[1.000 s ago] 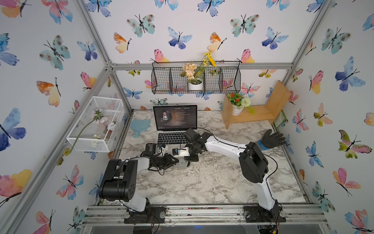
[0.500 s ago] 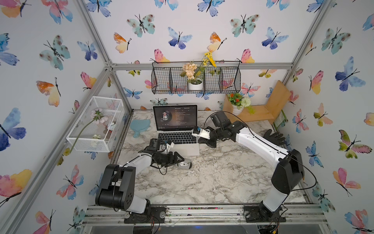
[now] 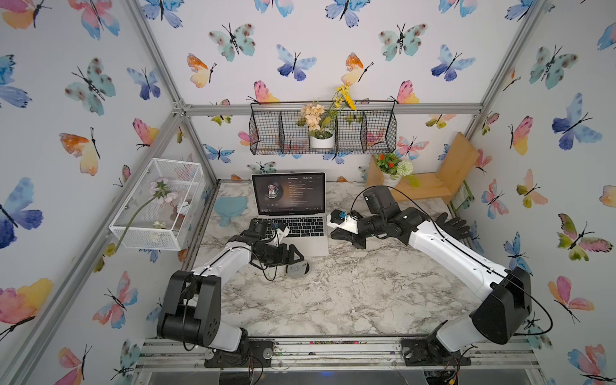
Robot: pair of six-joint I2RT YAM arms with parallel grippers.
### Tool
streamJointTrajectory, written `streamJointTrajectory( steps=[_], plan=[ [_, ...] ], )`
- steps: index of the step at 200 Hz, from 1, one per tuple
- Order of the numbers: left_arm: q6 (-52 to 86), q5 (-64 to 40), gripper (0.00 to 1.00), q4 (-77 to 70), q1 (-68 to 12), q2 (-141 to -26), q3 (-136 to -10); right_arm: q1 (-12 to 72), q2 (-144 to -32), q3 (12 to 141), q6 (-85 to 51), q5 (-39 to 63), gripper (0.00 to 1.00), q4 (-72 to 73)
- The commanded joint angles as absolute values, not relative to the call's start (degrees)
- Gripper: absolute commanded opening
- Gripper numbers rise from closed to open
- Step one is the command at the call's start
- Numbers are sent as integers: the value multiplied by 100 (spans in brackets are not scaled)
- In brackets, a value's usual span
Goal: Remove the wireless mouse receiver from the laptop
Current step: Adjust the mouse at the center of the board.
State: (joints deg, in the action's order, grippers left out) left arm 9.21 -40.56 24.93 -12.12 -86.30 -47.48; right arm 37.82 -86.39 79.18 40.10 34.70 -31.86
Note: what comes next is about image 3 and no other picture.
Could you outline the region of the grey wireless mouse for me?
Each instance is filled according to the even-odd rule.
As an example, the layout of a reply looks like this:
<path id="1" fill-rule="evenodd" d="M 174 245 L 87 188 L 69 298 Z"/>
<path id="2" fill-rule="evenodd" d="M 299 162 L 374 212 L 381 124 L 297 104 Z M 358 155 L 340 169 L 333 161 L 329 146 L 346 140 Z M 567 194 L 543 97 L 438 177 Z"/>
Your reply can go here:
<path id="1" fill-rule="evenodd" d="M 298 271 L 297 272 L 286 272 L 287 277 L 299 279 L 306 277 L 311 271 L 311 265 L 308 261 L 304 260 L 302 262 L 298 262 Z"/>

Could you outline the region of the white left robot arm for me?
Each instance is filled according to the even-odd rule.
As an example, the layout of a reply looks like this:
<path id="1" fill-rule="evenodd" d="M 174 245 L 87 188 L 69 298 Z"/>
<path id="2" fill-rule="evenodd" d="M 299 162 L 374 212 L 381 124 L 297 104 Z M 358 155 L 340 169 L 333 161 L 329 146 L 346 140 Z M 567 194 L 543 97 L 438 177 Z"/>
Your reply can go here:
<path id="1" fill-rule="evenodd" d="M 157 337 L 182 343 L 186 351 L 193 345 L 246 355 L 247 331 L 221 320 L 222 289 L 245 266 L 261 272 L 284 266 L 289 276 L 306 276 L 310 264 L 295 245 L 282 241 L 286 234 L 286 229 L 255 218 L 203 266 L 174 273 L 162 303 Z"/>

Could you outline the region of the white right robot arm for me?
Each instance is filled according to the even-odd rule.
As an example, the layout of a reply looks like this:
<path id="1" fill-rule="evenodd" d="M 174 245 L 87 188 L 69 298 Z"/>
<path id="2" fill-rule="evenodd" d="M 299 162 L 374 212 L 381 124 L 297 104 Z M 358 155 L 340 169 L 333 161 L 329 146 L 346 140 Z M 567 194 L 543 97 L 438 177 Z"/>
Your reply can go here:
<path id="1" fill-rule="evenodd" d="M 529 273 L 507 269 L 468 248 L 462 242 L 468 236 L 465 221 L 446 215 L 436 220 L 420 207 L 403 210 L 384 185 L 364 189 L 360 195 L 370 216 L 333 210 L 327 217 L 333 239 L 363 249 L 370 237 L 394 238 L 438 262 L 481 300 L 474 311 L 442 322 L 428 335 L 425 354 L 429 359 L 441 364 L 474 343 L 510 341 L 532 311 Z"/>

